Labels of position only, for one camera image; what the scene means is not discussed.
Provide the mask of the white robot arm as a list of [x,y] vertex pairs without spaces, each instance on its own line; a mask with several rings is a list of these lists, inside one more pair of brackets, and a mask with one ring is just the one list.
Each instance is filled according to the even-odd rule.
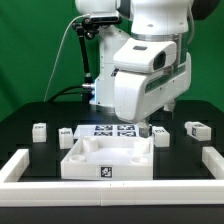
[[83,16],[80,44],[100,37],[100,74],[87,78],[91,104],[135,123],[139,135],[151,135],[149,116],[171,110],[189,89],[188,45],[194,22],[204,20],[221,0],[75,0]]

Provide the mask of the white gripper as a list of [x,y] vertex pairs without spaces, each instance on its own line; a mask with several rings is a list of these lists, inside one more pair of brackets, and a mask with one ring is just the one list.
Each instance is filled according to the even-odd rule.
[[139,136],[148,138],[151,125],[142,120],[180,96],[190,83],[190,55],[178,71],[170,75],[163,75],[163,70],[150,75],[118,71],[114,84],[115,113],[122,121],[139,122]]

